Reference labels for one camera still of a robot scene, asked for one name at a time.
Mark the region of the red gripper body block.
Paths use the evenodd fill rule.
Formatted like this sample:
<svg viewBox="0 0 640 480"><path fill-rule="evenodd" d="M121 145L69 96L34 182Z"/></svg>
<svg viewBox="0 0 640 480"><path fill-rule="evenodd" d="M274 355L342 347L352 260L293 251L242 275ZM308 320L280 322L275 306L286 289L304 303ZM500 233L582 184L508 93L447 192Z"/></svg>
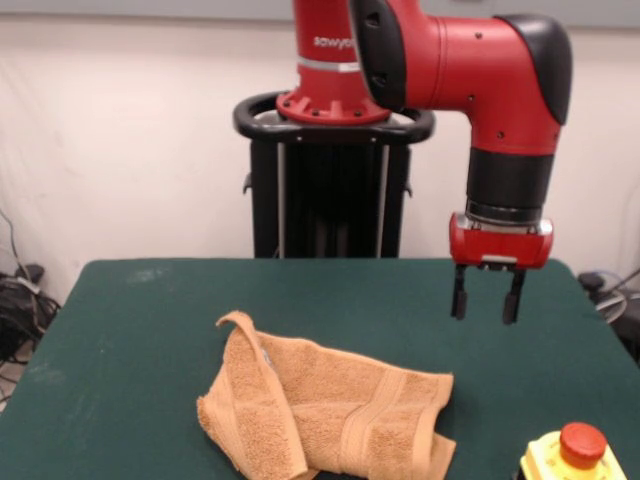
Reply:
<svg viewBox="0 0 640 480"><path fill-rule="evenodd" d="M458 265L540 269L549 259L553 240L553 224L548 219L535 225L509 227L454 213L449 223L450 253Z"/></svg>

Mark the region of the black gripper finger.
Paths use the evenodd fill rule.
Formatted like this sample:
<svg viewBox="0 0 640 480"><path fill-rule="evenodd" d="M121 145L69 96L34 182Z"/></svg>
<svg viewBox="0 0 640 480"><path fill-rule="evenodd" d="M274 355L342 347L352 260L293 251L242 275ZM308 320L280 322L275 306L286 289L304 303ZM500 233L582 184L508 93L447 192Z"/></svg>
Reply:
<svg viewBox="0 0 640 480"><path fill-rule="evenodd" d="M525 270L514 270L509 292L505 297L503 323L512 325L517 322L522 289L526 278Z"/></svg>
<svg viewBox="0 0 640 480"><path fill-rule="evenodd" d="M451 306L451 316L456 319L464 319L466 316L468 294L465 288L467 266L455 265L454 288Z"/></svg>

